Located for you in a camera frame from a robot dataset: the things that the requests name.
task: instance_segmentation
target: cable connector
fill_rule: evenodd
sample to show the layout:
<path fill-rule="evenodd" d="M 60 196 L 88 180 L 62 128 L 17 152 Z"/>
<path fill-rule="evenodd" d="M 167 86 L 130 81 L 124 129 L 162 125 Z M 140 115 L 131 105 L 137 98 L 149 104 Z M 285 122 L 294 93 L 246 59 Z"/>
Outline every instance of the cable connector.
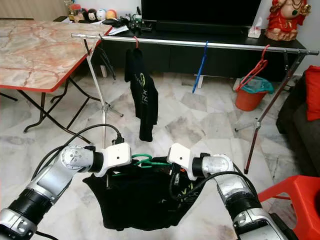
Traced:
<path fill-rule="evenodd" d="M 116 139 L 112 140 L 112 145 L 122 144 L 125 142 L 125 139 L 121 136 L 120 133 L 117 134 Z"/>
<path fill-rule="evenodd" d="M 174 177 L 174 185 L 175 186 L 179 185 L 179 180 L 180 180 L 180 173 L 177 173 Z"/>
<path fill-rule="evenodd" d="M 175 162 L 172 163 L 171 174 L 178 174 L 180 172 L 181 166 Z"/>
<path fill-rule="evenodd" d="M 93 151 L 94 153 L 96 152 L 96 147 L 95 146 L 85 146 L 84 149 L 88 149 Z"/>

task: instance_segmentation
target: red table edge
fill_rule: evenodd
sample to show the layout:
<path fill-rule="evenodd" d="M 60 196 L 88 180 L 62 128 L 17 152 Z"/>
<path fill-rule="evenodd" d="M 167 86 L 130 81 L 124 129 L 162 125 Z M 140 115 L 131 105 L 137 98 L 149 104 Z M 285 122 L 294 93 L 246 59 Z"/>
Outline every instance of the red table edge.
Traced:
<path fill-rule="evenodd" d="M 105 36 L 108 35 L 108 33 L 112 30 L 113 27 L 110 27 L 110 29 L 104 34 Z M 96 46 L 100 44 L 101 40 L 98 40 L 96 43 Z M 86 53 L 65 75 L 63 78 L 61 78 L 56 85 L 54 85 L 53 88 L 33 88 L 33 87 L 24 87 L 24 86 L 11 86 L 11 85 L 2 85 L 0 84 L 0 88 L 4 89 L 14 89 L 14 90 L 25 90 L 25 91 L 32 91 L 32 92 L 40 92 L 40 93 L 52 93 L 55 90 L 57 90 L 58 87 L 60 87 L 64 81 L 73 73 L 74 70 L 86 59 L 88 54 Z"/>

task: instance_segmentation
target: hanging black shirt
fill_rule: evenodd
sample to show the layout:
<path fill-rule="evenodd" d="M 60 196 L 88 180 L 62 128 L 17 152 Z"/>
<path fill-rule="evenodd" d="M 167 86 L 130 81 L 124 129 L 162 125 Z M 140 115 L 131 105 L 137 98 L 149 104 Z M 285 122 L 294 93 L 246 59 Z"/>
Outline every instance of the hanging black shirt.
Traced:
<path fill-rule="evenodd" d="M 158 92 L 145 69 L 142 52 L 138 48 L 126 52 L 124 80 L 130 81 L 135 116 L 141 120 L 139 138 L 152 142 L 152 129 L 158 120 Z"/>
<path fill-rule="evenodd" d="M 99 202 L 104 227 L 118 231 L 125 228 L 151 231 L 177 226 L 197 200 L 203 186 L 183 200 L 173 200 L 169 193 L 171 168 L 162 165 L 115 167 L 113 170 L 120 173 L 109 172 L 110 189 L 106 188 L 107 175 L 95 177 L 92 174 L 85 178 L 83 182 Z M 185 195 L 202 180 L 190 181 L 186 172 L 181 172 L 173 194 Z"/>

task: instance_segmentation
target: white ceramic tile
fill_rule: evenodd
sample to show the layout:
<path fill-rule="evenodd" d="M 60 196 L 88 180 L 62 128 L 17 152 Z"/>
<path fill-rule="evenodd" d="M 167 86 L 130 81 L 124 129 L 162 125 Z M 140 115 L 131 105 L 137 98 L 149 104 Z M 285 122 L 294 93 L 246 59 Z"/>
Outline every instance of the white ceramic tile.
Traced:
<path fill-rule="evenodd" d="M 202 88 L 196 90 L 196 95 L 192 95 L 191 85 L 195 80 L 194 75 L 153 73 L 152 77 L 159 92 L 158 122 L 152 131 L 153 141 L 144 142 L 139 140 L 140 120 L 135 117 L 130 83 L 124 81 L 123 71 L 116 71 L 116 76 L 116 81 L 109 76 L 98 78 L 98 82 L 106 100 L 124 114 L 120 117 L 108 112 L 107 122 L 120 130 L 130 144 L 132 154 L 166 156 L 170 146 L 178 142 L 191 148 L 194 156 L 199 156 L 202 152 L 225 153 L 241 170 L 244 168 L 253 128 L 235 133 L 234 125 L 237 121 L 244 124 L 258 117 L 266 101 L 255 111 L 243 112 L 235 107 L 236 94 L 232 92 L 233 80 L 205 77 Z M 77 83 L 86 92 L 97 96 L 90 75 L 85 75 Z M 64 88 L 60 87 L 53 94 L 47 95 L 46 109 L 51 106 L 49 102 L 51 97 L 61 94 L 63 90 Z M 44 155 L 64 144 L 71 135 L 48 119 L 40 126 L 31 128 L 28 133 L 23 133 L 27 125 L 38 120 L 38 110 L 15 91 L 12 91 L 12 94 L 6 89 L 1 92 L 19 99 L 19 102 L 13 102 L 0 97 L 0 178 L 3 208 L 9 205 L 28 184 L 33 170 Z M 40 101 L 39 93 L 29 94 L 37 102 Z M 194 105 L 195 99 L 192 98 L 199 98 L 198 104 Z M 248 177 L 258 192 L 273 184 L 273 176 L 275 181 L 280 181 L 286 176 L 297 173 L 292 152 L 286 147 L 283 136 L 278 134 L 275 127 L 277 118 L 275 114 L 284 99 L 281 97 L 271 114 L 264 119 L 253 152 Z M 66 125 L 84 100 L 85 97 L 70 84 L 67 95 L 52 115 Z M 71 126 L 71 130 L 77 132 L 93 124 L 99 124 L 101 120 L 99 102 L 90 100 Z M 97 149 L 101 147 L 102 128 L 92 129 L 83 135 L 91 140 Z M 115 137 L 115 133 L 108 129 L 107 143 L 111 144 L 111 140 Z M 87 145 L 78 138 L 73 144 Z M 52 234 L 61 240 L 236 239 L 231 218 L 223 206 L 214 181 L 206 184 L 198 200 L 177 227 L 155 231 L 129 228 L 118 232 L 103 227 L 100 206 L 89 187 L 82 182 L 82 179 L 89 175 L 89 173 L 76 174 L 65 194 L 40 223 L 40 231 Z M 264 202 L 263 206 L 268 210 L 272 204 L 273 200 L 270 200 Z"/>

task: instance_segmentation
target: red plastic chair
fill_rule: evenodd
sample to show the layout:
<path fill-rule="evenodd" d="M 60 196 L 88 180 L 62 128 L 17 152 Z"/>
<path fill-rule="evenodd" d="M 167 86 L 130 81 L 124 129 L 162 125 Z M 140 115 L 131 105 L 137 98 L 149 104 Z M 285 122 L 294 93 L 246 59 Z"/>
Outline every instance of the red plastic chair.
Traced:
<path fill-rule="evenodd" d="M 287 193 L 292 201 L 297 224 L 293 229 L 299 240 L 320 240 L 320 177 L 291 176 L 259 193 L 263 202 Z"/>

